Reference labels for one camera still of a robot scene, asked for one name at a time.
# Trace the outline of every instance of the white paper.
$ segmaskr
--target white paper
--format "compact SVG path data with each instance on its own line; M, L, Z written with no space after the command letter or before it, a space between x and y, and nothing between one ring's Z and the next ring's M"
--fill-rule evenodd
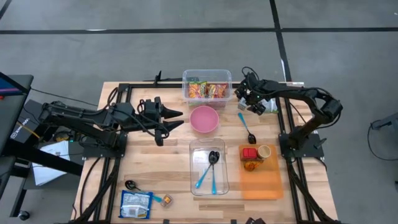
M62 141L62 142L57 142L55 144L51 144L48 146L42 147L40 150L46 153L53 154L55 156L60 156L61 158L64 158L68 161L70 161L69 158L69 142L68 141ZM35 164L33 163L33 173L35 175L35 183L36 186L41 186L43 184L46 184L50 182L53 179L56 179L63 174L66 174L66 172L51 169L48 167L42 167L40 164Z

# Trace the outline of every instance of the pink bowl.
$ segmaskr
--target pink bowl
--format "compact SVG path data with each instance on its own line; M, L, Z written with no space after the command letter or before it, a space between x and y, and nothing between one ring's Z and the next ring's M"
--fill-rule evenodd
M200 133L209 133L218 126L218 114L209 106L199 106L190 115L191 127Z

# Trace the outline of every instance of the chair wheel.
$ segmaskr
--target chair wheel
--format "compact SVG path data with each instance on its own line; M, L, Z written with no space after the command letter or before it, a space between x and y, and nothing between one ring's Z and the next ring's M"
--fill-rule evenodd
M22 221L27 220L30 217L29 212L27 211L19 211L18 218Z

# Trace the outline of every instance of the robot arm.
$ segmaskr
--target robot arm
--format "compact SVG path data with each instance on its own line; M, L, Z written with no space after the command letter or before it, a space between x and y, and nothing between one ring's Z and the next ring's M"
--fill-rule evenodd
M310 107L313 118L303 126L297 126L289 134L289 145L293 149L299 149L307 136L322 124L333 122L341 114L343 106L339 100L321 88L304 88L287 86L272 80L259 80L254 71L245 74L245 79L235 90L239 98L239 108L248 110L258 115L265 111L265 102L271 98L284 97L294 100L302 100ZM321 108L317 100L324 101Z
M169 136L169 132L183 123L161 121L162 118L174 118L182 113L167 109L159 97L154 102L141 100L137 110L139 114L136 114L130 103L112 103L102 110L92 111L55 101L43 104L39 119L44 124L65 126L82 133L94 140L98 147L110 150L119 147L119 134L116 131L147 132L155 138L158 146L163 146L163 139Z

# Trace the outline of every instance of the computer screen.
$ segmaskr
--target computer screen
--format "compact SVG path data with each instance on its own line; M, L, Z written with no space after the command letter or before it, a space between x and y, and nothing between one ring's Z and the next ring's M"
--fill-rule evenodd
M0 96L23 95L25 92L24 87L0 72Z

